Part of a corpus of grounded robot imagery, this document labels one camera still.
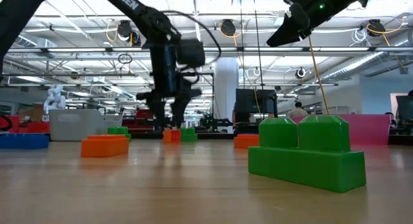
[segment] wooden table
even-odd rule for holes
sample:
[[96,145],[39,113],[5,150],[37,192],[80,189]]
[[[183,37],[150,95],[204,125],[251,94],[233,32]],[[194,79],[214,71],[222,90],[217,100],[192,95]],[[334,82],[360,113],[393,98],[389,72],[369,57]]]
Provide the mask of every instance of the wooden table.
[[80,143],[0,151],[0,223],[412,223],[413,148],[367,147],[367,187],[346,194],[247,170],[230,140],[131,143],[80,158]]

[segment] white container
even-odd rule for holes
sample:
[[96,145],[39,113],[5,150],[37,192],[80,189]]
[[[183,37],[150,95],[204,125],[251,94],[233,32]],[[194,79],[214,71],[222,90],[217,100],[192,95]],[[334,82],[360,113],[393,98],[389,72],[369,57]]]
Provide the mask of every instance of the white container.
[[108,127],[120,127],[122,116],[101,115],[98,110],[51,110],[50,140],[81,141],[88,136],[107,134]]

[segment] orange lego block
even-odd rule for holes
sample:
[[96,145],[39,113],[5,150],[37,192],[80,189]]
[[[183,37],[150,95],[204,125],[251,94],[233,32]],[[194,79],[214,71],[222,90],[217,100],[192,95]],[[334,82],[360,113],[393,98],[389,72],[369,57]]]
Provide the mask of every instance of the orange lego block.
[[81,157],[111,157],[128,151],[129,139],[125,135],[88,136],[82,140]]
[[234,148],[248,149],[259,146],[258,134],[239,134],[234,138]]
[[163,131],[164,143],[180,143],[181,131],[180,130],[164,130]]

